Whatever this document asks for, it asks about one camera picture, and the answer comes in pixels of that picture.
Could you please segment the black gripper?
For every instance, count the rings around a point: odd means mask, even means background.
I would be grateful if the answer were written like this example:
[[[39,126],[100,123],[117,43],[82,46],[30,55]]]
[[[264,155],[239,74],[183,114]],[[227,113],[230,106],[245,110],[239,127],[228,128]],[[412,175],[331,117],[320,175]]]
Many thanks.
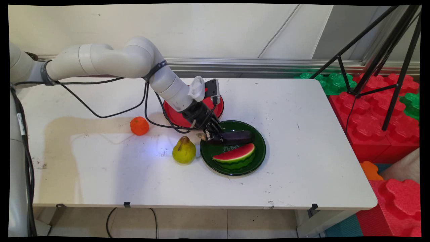
[[[210,109],[204,102],[192,101],[191,105],[181,112],[183,118],[191,124],[190,128],[185,129],[203,130],[207,142],[213,140],[211,132],[215,132],[217,135],[223,133],[219,119],[214,114],[216,106],[214,104],[213,108]]]

